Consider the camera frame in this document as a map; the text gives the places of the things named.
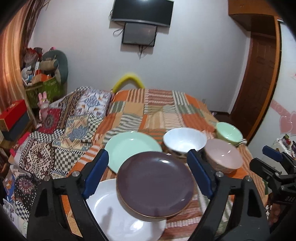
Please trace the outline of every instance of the bolt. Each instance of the bolt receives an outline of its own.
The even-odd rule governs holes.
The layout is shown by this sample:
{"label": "bolt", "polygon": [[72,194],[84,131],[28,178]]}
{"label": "bolt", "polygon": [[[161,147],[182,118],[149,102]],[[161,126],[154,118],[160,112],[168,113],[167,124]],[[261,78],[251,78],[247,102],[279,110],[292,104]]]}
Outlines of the bolt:
{"label": "bolt", "polygon": [[250,176],[245,176],[244,177],[248,182],[251,182],[253,179]]}
{"label": "bolt", "polygon": [[216,172],[216,176],[217,176],[217,177],[223,177],[223,176],[224,176],[224,173],[221,172],[221,171],[217,171],[217,172]]}
{"label": "bolt", "polygon": [[50,180],[50,176],[45,176],[45,177],[43,178],[43,180],[46,181],[46,182],[49,181],[49,180]]}
{"label": "bolt", "polygon": [[73,171],[72,172],[72,176],[74,176],[74,177],[78,177],[79,174],[80,174],[80,171]]}

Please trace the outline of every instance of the yellow foam arch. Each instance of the yellow foam arch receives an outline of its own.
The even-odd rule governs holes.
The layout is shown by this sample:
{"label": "yellow foam arch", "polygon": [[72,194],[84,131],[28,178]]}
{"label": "yellow foam arch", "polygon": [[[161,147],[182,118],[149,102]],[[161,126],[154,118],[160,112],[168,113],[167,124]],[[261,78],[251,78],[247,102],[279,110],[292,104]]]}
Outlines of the yellow foam arch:
{"label": "yellow foam arch", "polygon": [[134,73],[127,73],[124,76],[122,76],[120,80],[117,81],[117,83],[114,85],[112,89],[112,92],[117,93],[120,86],[127,80],[133,80],[140,89],[145,88],[145,86],[143,85],[142,81],[138,76],[136,76]]}

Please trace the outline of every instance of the orange curtain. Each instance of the orange curtain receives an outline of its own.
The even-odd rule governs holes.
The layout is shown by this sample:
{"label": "orange curtain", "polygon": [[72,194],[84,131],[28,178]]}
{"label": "orange curtain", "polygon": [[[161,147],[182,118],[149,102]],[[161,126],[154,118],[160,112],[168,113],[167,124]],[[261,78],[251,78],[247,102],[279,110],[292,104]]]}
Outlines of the orange curtain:
{"label": "orange curtain", "polygon": [[[0,35],[0,113],[13,101],[24,99],[27,104],[28,114],[34,120],[32,109],[28,104],[25,88],[22,83],[21,66],[23,65],[24,49],[32,34],[38,14],[32,14],[32,6],[36,0],[27,2],[14,16]],[[36,18],[31,24],[32,15]]]}

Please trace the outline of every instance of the wall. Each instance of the wall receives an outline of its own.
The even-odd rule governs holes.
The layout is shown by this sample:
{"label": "wall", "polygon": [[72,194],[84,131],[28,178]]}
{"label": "wall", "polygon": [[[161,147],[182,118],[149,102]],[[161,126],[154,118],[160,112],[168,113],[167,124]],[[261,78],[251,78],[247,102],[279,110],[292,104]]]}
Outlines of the wall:
{"label": "wall", "polygon": [[68,91],[82,85],[109,90],[127,72],[147,88],[175,89],[229,110],[247,41],[228,16],[227,0],[175,0],[170,29],[159,28],[155,47],[139,59],[121,45],[108,20],[113,0],[51,0],[37,20],[30,46],[55,46],[68,57]]}
{"label": "wall", "polygon": [[251,32],[246,32],[247,35],[247,40],[246,40],[246,46],[245,46],[245,50],[244,50],[244,58],[243,58],[243,63],[242,63],[242,68],[241,68],[241,72],[239,75],[239,80],[237,82],[237,87],[235,89],[232,101],[230,103],[229,109],[228,109],[228,113],[230,114],[233,106],[237,100],[237,96],[239,95],[239,90],[241,88],[242,85],[242,81],[244,79],[244,73],[246,71],[246,67],[247,67],[247,63],[248,63],[248,57],[249,57],[249,50],[250,50],[250,42],[251,42]]}
{"label": "wall", "polygon": [[[275,108],[272,104],[270,105],[262,124],[248,146],[253,157],[258,158],[263,157],[263,146],[271,146],[276,138],[284,136],[280,131],[281,115],[279,112],[283,108],[289,113],[296,111],[296,41],[285,24],[281,23],[280,26],[282,41],[281,64],[272,101],[272,103],[276,101],[280,106]],[[296,141],[296,136],[292,136],[291,140]]]}

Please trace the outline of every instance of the television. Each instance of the television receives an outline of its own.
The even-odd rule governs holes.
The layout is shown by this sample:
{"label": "television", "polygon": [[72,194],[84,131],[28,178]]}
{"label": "television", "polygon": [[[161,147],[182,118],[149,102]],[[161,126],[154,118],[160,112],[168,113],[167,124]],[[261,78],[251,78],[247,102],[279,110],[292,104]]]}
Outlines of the television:
{"label": "television", "polygon": [[145,23],[125,23],[122,35],[123,44],[135,44],[153,47],[157,26]]}
{"label": "television", "polygon": [[115,0],[111,20],[169,27],[173,5],[170,0]]}

